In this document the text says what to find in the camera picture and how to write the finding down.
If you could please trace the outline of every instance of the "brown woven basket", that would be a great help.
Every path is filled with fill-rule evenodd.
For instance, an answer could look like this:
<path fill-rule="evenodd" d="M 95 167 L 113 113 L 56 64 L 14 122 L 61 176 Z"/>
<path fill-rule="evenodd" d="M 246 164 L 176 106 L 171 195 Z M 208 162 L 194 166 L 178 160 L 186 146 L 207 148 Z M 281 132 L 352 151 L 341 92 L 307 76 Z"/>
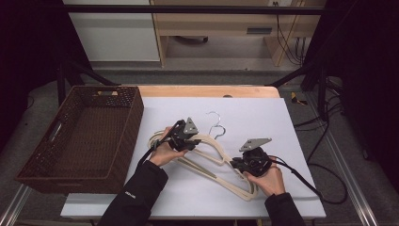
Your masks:
<path fill-rule="evenodd" d="M 73 87 L 15 180 L 41 193 L 118 193 L 143 110 L 138 87 Z"/>

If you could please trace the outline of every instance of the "black sleeve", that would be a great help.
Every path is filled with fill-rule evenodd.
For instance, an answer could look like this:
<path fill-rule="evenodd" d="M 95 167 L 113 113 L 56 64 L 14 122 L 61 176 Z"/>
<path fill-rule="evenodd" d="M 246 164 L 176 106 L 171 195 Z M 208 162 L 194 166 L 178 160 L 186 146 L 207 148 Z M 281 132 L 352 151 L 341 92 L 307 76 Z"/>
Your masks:
<path fill-rule="evenodd" d="M 264 202 L 272 225 L 279 226 L 305 226 L 303 218 L 296 209 L 290 193 L 283 193 L 278 196 L 272 195 Z"/>
<path fill-rule="evenodd" d="M 108 206 L 98 226 L 145 225 L 167 180 L 163 169 L 144 162 Z"/>

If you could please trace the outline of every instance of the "metal hanger hook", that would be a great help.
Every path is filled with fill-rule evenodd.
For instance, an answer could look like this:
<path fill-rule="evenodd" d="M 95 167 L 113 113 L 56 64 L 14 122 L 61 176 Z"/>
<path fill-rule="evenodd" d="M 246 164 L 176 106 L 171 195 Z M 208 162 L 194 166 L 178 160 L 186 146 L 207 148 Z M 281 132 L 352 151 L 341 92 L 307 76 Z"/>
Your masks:
<path fill-rule="evenodd" d="M 215 111 L 210 111 L 210 112 L 208 112 L 206 114 L 209 115 L 209 114 L 212 114 L 212 113 L 217 114 L 217 123 L 212 126 L 212 127 L 214 127 L 214 126 L 217 126 L 217 125 L 220 124 L 220 115 L 219 115 L 219 113 L 217 113 Z"/>
<path fill-rule="evenodd" d="M 217 121 L 216 124 L 214 124 L 214 125 L 211 126 L 211 128 L 209 129 L 208 135 L 211 135 L 211 131 L 212 131 L 213 128 L 215 128 L 215 127 L 222 128 L 222 129 L 223 129 L 223 133 L 222 133 L 222 134 L 219 134 L 219 135 L 216 135 L 215 139 L 217 139 L 218 137 L 222 137 L 223 135 L 226 134 L 226 128 L 223 127 L 222 125 L 219 125 L 219 124 L 220 124 L 220 115 L 219 115 L 219 113 L 217 113 L 217 112 L 215 112 L 215 111 L 211 111 L 211 112 L 208 112 L 208 113 L 206 113 L 206 114 L 209 115 L 209 114 L 212 114 L 212 113 L 217 114 L 217 116 L 218 116 L 218 121 Z"/>

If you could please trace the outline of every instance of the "hand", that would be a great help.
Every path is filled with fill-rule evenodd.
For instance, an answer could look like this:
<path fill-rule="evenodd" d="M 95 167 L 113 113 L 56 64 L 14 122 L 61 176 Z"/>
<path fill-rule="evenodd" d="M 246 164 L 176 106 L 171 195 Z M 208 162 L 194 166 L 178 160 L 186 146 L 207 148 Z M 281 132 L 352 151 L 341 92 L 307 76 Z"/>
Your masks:
<path fill-rule="evenodd" d="M 250 182 L 257 185 L 267 197 L 273 194 L 279 195 L 285 193 L 281 169 L 277 167 L 276 163 L 273 163 L 270 169 L 260 177 L 255 177 L 246 171 L 244 172 L 244 175 Z"/>
<path fill-rule="evenodd" d="M 161 136 L 161 139 L 167 135 L 170 128 L 171 127 L 167 127 L 165 129 L 164 133 Z M 167 142 L 164 142 L 161 145 L 159 145 L 155 151 L 152 152 L 150 161 L 156 166 L 161 167 L 175 158 L 183 157 L 187 152 L 188 150 L 176 152 L 170 148 Z"/>

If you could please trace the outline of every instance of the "white table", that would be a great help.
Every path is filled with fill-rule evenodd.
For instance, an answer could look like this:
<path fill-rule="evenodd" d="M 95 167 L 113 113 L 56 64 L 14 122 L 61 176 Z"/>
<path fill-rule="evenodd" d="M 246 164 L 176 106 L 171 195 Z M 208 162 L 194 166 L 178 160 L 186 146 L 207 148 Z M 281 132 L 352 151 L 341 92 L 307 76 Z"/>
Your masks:
<path fill-rule="evenodd" d="M 227 133 L 217 141 L 231 156 L 241 156 L 239 148 L 248 138 L 271 137 L 273 140 L 263 149 L 277 155 L 296 169 L 308 182 L 314 185 L 299 146 L 294 127 L 286 105 L 281 98 L 173 98 L 146 97 L 144 116 L 137 138 L 128 177 L 133 175 L 136 164 L 148 150 L 147 141 L 156 131 L 165 129 L 177 120 L 191 117 L 199 132 L 208 134 L 216 111 Z M 188 153 L 187 157 L 196 157 Z M 226 167 L 216 167 L 207 161 L 200 161 L 212 172 L 232 182 L 241 183 Z M 164 166 L 169 176 L 165 189 L 152 209 L 151 219 L 161 218 L 267 218 L 264 208 L 265 195 L 250 202 L 243 201 L 225 187 L 195 172 L 171 162 Z M 295 205 L 303 218 L 324 218 L 326 213 L 318 197 L 304 186 L 287 169 L 282 168 L 286 189 L 294 198 Z M 115 195 L 70 194 L 61 216 L 65 218 L 100 218 Z"/>

